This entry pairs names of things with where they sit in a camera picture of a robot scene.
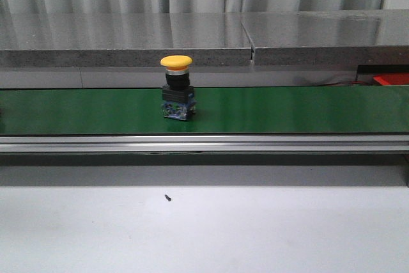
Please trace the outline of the grey stone counter slab left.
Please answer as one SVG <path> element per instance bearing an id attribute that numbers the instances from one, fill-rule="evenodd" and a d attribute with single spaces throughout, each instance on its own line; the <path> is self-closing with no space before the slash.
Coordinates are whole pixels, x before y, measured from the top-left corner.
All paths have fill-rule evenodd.
<path id="1" fill-rule="evenodd" d="M 247 66 L 252 47 L 230 13 L 1 15 L 3 67 L 149 67 L 173 54 Z"/>

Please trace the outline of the green conveyor belt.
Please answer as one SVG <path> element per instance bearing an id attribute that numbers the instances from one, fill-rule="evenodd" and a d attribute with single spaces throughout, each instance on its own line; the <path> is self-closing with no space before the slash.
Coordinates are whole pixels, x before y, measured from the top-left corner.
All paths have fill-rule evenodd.
<path id="1" fill-rule="evenodd" d="M 406 86 L 198 88 L 188 121 L 159 89 L 3 90 L 3 135 L 406 133 Z"/>

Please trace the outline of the red plastic tray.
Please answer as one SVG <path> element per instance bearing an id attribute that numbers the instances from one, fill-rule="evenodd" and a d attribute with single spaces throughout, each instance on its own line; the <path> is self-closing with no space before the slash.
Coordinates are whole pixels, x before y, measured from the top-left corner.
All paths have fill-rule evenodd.
<path id="1" fill-rule="evenodd" d="M 409 73 L 380 74 L 373 77 L 373 81 L 382 86 L 409 85 Z"/>

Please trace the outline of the conveyor support leg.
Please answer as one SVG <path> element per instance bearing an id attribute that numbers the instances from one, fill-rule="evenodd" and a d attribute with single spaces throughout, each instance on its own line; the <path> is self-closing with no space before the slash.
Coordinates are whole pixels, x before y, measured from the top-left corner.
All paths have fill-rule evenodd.
<path id="1" fill-rule="evenodd" d="M 403 157 L 405 159 L 404 179 L 405 179 L 406 186 L 409 187 L 409 155 L 404 154 Z"/>

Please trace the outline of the aluminium conveyor side rail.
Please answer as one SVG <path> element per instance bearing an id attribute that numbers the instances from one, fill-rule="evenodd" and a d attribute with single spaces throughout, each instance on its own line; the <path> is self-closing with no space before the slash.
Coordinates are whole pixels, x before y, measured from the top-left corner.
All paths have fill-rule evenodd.
<path id="1" fill-rule="evenodd" d="M 408 153 L 408 134 L 6 136 L 1 152 Z"/>

